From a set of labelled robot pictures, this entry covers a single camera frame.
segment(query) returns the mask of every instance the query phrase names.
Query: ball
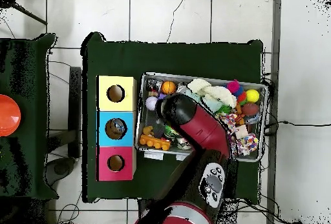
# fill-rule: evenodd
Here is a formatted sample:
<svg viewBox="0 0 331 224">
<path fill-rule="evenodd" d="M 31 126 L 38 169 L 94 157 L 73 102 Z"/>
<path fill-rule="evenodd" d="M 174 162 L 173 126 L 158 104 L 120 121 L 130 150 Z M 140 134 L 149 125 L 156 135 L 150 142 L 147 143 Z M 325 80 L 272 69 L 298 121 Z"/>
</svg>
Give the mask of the ball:
<svg viewBox="0 0 331 224">
<path fill-rule="evenodd" d="M 246 103 L 242 108 L 241 111 L 243 114 L 247 116 L 254 116 L 259 111 L 259 106 L 255 103 Z"/>
<path fill-rule="evenodd" d="M 157 97 L 154 96 L 148 97 L 145 102 L 147 109 L 150 111 L 154 111 L 157 101 L 158 101 Z"/>
<path fill-rule="evenodd" d="M 260 94 L 255 89 L 247 90 L 246 94 L 247 94 L 247 102 L 249 103 L 256 103 L 260 98 Z"/>
<path fill-rule="evenodd" d="M 164 94 L 172 94 L 176 91 L 176 85 L 172 81 L 165 81 L 162 83 L 161 91 Z"/>
</svg>

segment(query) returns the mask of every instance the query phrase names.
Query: orange ball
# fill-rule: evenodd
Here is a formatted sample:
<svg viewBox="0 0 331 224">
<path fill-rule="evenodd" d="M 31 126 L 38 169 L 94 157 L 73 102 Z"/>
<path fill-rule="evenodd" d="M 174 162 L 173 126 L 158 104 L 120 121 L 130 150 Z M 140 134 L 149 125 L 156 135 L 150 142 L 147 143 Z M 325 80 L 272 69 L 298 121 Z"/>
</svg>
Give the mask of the orange ball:
<svg viewBox="0 0 331 224">
<path fill-rule="evenodd" d="M 171 94 L 176 91 L 176 85 L 172 81 L 165 81 L 162 83 L 161 91 L 164 94 Z"/>
</svg>

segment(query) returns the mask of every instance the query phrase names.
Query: green table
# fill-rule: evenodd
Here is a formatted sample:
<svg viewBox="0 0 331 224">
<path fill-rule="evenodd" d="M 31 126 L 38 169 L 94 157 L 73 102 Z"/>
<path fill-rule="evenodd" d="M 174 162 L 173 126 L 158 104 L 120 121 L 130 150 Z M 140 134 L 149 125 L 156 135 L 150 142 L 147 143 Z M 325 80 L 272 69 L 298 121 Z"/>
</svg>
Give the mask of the green table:
<svg viewBox="0 0 331 224">
<path fill-rule="evenodd" d="M 57 198 L 44 182 L 47 155 L 47 50 L 54 34 L 34 40 L 0 39 L 0 94 L 21 109 L 18 129 L 0 137 L 0 196 Z"/>
<path fill-rule="evenodd" d="M 89 34 L 81 48 L 83 56 L 83 200 L 96 198 L 150 199 L 165 185 L 180 161 L 164 155 L 163 161 L 144 158 L 137 152 L 137 169 L 132 181 L 96 181 L 96 76 L 132 76 L 138 84 L 144 72 L 238 79 L 260 82 L 262 42 L 248 44 L 182 43 L 152 44 L 106 42 L 97 33 Z M 227 198 L 248 198 L 258 202 L 259 162 L 237 161 L 230 165 Z"/>
</svg>

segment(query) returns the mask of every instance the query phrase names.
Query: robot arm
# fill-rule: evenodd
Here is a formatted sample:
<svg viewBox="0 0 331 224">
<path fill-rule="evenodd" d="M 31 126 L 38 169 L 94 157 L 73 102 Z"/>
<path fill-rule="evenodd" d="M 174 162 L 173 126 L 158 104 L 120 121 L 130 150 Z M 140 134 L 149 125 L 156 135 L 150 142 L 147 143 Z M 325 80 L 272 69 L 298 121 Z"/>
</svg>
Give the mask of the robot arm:
<svg viewBox="0 0 331 224">
<path fill-rule="evenodd" d="M 230 156 L 226 129 L 180 93 L 158 101 L 156 113 L 195 150 L 176 168 L 136 224 L 216 224 Z"/>
</svg>

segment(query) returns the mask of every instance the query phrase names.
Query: yellow toy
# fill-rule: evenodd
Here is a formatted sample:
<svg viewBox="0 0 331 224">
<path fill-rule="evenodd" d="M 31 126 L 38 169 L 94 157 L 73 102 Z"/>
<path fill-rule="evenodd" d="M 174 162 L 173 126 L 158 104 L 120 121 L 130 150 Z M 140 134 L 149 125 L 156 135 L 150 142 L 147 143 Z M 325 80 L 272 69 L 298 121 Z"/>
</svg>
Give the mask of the yellow toy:
<svg viewBox="0 0 331 224">
<path fill-rule="evenodd" d="M 164 94 L 172 94 L 176 91 L 176 85 L 172 81 L 165 81 L 162 83 L 161 91 Z"/>
<path fill-rule="evenodd" d="M 133 77 L 97 76 L 100 111 L 136 111 L 137 82 Z"/>
<path fill-rule="evenodd" d="M 155 147 L 156 149 L 162 148 L 163 151 L 167 151 L 170 148 L 170 141 L 164 141 L 163 139 L 157 139 L 146 135 L 141 135 L 139 142 L 141 145 L 147 145 L 148 147 Z"/>
<path fill-rule="evenodd" d="M 247 102 L 249 103 L 256 103 L 260 98 L 260 94 L 255 89 L 247 90 L 246 94 L 247 94 Z"/>
</svg>

